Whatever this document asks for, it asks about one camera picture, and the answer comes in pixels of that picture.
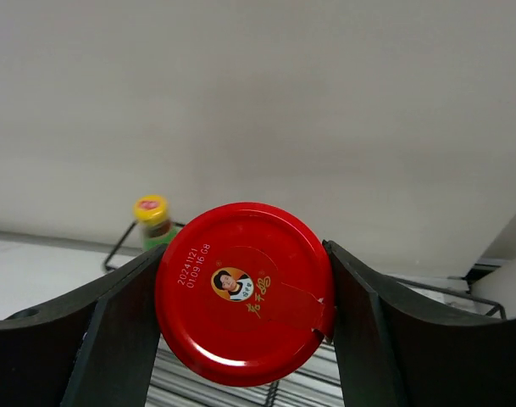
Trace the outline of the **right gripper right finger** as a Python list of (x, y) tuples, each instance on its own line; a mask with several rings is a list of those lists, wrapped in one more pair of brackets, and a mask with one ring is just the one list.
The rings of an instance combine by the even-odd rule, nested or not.
[(516, 319), (436, 302), (323, 245), (346, 406), (516, 406)]

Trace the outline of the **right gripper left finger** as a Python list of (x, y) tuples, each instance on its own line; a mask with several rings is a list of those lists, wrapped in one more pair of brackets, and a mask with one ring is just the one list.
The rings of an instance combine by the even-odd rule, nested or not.
[(0, 406), (145, 405), (165, 249), (0, 320)]

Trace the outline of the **yellow cap chili sauce bottle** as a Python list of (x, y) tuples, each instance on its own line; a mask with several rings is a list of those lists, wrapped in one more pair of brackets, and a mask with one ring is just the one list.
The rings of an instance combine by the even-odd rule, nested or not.
[(170, 244), (181, 229), (172, 221), (169, 202), (161, 195), (139, 198), (133, 207), (135, 221), (140, 227), (141, 244), (145, 251), (161, 244)]

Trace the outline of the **red lid chili jar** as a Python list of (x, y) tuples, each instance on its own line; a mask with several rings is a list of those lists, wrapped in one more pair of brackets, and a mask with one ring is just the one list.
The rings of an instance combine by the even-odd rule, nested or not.
[(253, 387), (302, 366), (333, 337), (328, 254), (297, 217), (230, 203), (184, 226), (158, 269), (155, 307), (175, 356), (212, 382)]

